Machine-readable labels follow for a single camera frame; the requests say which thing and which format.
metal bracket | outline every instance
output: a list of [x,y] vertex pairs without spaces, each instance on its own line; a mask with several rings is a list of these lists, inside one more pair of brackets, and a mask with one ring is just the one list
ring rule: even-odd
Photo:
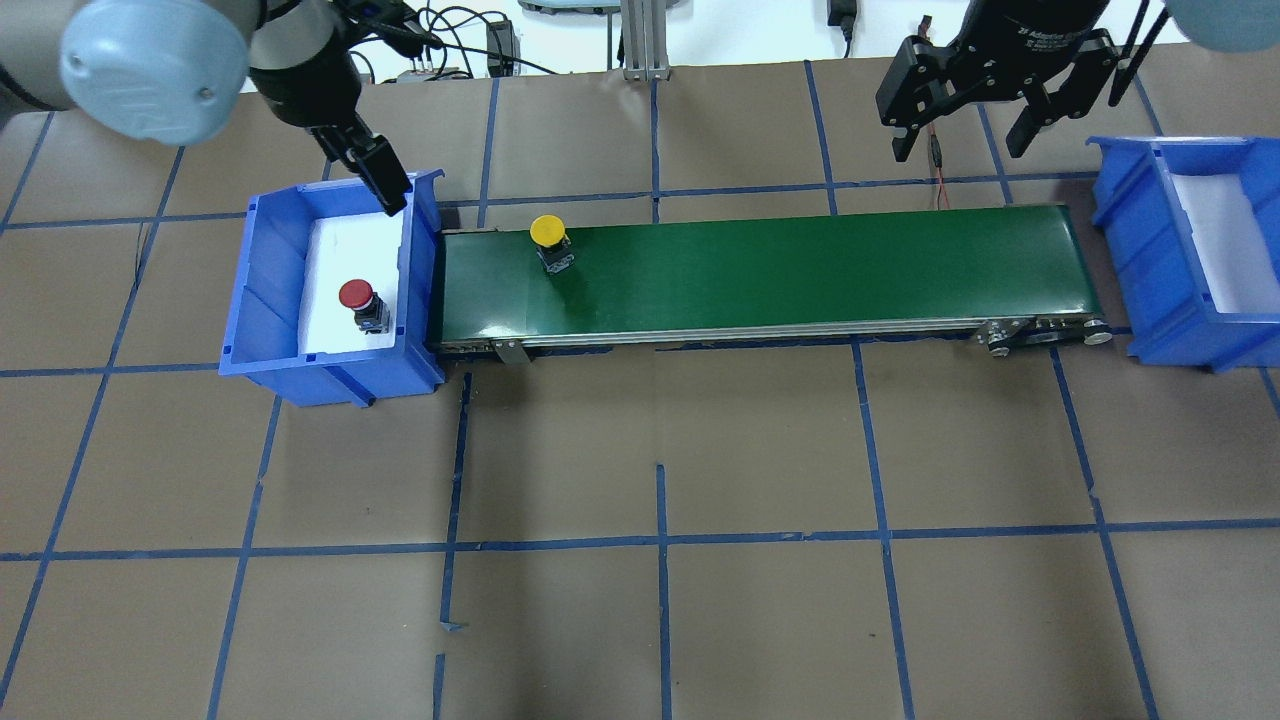
[[1005,357],[1015,347],[1083,342],[1102,345],[1111,340],[1111,327],[1102,318],[1037,318],[1033,320],[987,320],[974,340],[987,346],[992,357]]
[[495,340],[492,345],[503,365],[527,365],[530,363],[529,354],[525,352],[525,343],[518,340]]
[[626,51],[623,77],[630,81],[669,78],[666,0],[621,0],[621,5]]

green conveyor belt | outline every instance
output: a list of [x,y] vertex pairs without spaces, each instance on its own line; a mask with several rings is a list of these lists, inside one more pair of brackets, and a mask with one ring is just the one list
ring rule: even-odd
[[434,343],[954,329],[1098,313],[1059,205],[568,232],[577,260],[558,275],[527,232],[447,236]]

power adapter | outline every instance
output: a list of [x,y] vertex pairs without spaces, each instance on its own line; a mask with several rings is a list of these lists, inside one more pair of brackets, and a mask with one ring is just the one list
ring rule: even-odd
[[858,0],[827,0],[827,26],[838,27],[845,35],[845,56],[854,44],[854,23],[858,22]]

storage bin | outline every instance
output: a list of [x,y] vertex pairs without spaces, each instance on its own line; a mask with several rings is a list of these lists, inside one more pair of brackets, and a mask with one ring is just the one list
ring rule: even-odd
[[312,228],[326,218],[381,213],[364,183],[300,184],[250,199],[219,374],[243,375],[298,406],[369,406],[444,382],[425,345],[440,240],[434,182],[443,174],[411,174],[412,197],[397,215],[396,297],[388,302],[394,341],[374,350],[303,352],[298,333]]
[[1152,365],[1280,365],[1280,140],[1092,137],[1093,218]]

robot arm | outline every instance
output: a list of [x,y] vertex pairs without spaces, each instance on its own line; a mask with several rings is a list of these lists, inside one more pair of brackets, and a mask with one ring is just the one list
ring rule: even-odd
[[[950,45],[908,37],[876,94],[881,122],[893,128],[893,156],[905,161],[922,127],[969,102],[1025,100],[1005,138],[1009,154],[1021,158],[1041,129],[1087,115],[1117,68],[1110,104],[1119,104],[1170,15],[1188,37],[1212,50],[1263,50],[1280,37],[1276,0],[1167,0],[1130,59],[1147,1],[1123,53],[1096,27],[1110,1],[973,0]],[[1066,79],[1050,92],[1046,83],[1068,68]]]
[[348,12],[420,35],[394,38],[406,56],[429,42],[398,1],[0,0],[0,118],[79,105],[129,137],[192,145],[227,124],[247,74],[280,120],[311,133],[394,215],[410,183],[356,113],[347,50],[365,31]]

